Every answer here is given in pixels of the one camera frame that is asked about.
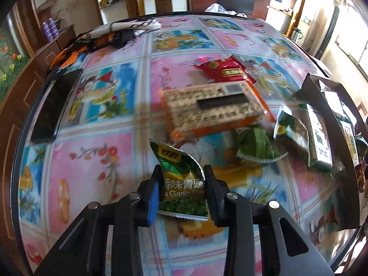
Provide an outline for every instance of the black and orange cloth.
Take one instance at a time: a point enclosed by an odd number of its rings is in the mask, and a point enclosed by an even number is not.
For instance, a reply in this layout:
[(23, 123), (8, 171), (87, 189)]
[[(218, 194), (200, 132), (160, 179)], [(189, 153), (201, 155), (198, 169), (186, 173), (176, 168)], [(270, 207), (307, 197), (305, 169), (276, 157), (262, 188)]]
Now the black and orange cloth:
[(50, 64), (50, 70), (58, 68), (59, 71), (64, 71), (75, 63), (82, 53), (92, 53), (109, 45), (121, 49), (129, 40), (160, 28), (161, 24), (156, 19), (102, 25), (81, 34), (70, 46), (61, 51)]

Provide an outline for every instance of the metal screw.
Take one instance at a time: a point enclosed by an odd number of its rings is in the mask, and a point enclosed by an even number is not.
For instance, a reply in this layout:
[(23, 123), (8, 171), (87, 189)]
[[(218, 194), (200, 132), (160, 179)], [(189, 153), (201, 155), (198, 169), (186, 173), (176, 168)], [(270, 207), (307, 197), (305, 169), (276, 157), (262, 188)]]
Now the metal screw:
[(276, 200), (271, 200), (268, 205), (273, 209), (278, 209), (280, 207), (280, 204)]
[(99, 204), (98, 204), (98, 202), (97, 202), (97, 201), (92, 201), (92, 202), (90, 202), (90, 203), (88, 204), (88, 208), (89, 208), (90, 210), (95, 210), (95, 209), (97, 209), (97, 208), (98, 208), (98, 206), (99, 206)]
[(229, 192), (228, 194), (226, 194), (226, 197), (235, 200), (238, 198), (238, 194), (236, 194), (235, 192)]
[(130, 200), (137, 200), (141, 197), (141, 195), (137, 192), (133, 192), (129, 194), (129, 199)]

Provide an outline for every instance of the white cloth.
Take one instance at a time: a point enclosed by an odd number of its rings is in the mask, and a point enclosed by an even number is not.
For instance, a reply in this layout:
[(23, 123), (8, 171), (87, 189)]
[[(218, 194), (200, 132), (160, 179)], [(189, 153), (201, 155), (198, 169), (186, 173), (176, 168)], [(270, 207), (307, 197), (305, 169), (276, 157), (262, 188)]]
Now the white cloth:
[(116, 22), (105, 24), (93, 29), (92, 31), (84, 34), (81, 39), (100, 38), (105, 34), (120, 30), (134, 30), (135, 36), (138, 36), (146, 31), (157, 30), (161, 28), (161, 23), (156, 19), (148, 19), (145, 21), (131, 21), (131, 22)]
[(242, 17), (247, 17), (245, 15), (245, 13), (236, 13), (235, 11), (227, 11), (224, 6), (218, 4), (218, 3), (213, 3), (212, 5), (210, 5), (205, 12), (216, 12), (216, 13), (226, 13), (226, 14), (231, 14), (231, 15), (236, 15), (236, 16), (242, 16)]

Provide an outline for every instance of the kettle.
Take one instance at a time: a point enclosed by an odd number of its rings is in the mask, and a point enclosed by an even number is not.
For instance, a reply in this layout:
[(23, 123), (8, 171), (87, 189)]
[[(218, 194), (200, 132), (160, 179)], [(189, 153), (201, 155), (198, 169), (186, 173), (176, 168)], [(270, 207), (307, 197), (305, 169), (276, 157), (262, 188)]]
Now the kettle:
[(303, 38), (303, 34), (301, 33), (300, 29), (293, 28), (293, 32), (291, 34), (290, 39), (297, 44), (298, 40), (300, 40), (302, 38)]

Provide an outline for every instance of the pink floral tablecloth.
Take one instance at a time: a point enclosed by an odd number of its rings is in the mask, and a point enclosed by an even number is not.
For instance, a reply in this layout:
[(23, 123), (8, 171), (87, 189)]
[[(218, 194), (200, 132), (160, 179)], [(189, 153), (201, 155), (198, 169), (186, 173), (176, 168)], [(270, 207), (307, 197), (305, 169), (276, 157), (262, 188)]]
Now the pink floral tablecloth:
[[(291, 109), (307, 73), (322, 74), (288, 38), (260, 19), (210, 15), (159, 17), (162, 28), (116, 50), (106, 47), (78, 58), (83, 74), (52, 144), (23, 150), (19, 218), (23, 245), (35, 270), (58, 237), (91, 201), (114, 202), (135, 191), (157, 163), (148, 138), (169, 142), (160, 94), (164, 89), (208, 82), (194, 67), (238, 57), (257, 80), (271, 111)], [(266, 203), (277, 200), (332, 262), (354, 230), (339, 231), (340, 191), (328, 174), (307, 169), (295, 155), (254, 169), (234, 164), (229, 132), (197, 138), (181, 148), (201, 165), (211, 164), (230, 189)], [(241, 182), (234, 177), (241, 175)], [(147, 276), (221, 276), (227, 229), (211, 221), (158, 216), (139, 230)], [(256, 271), (261, 249), (255, 227)], [(110, 273), (111, 244), (107, 248)]]

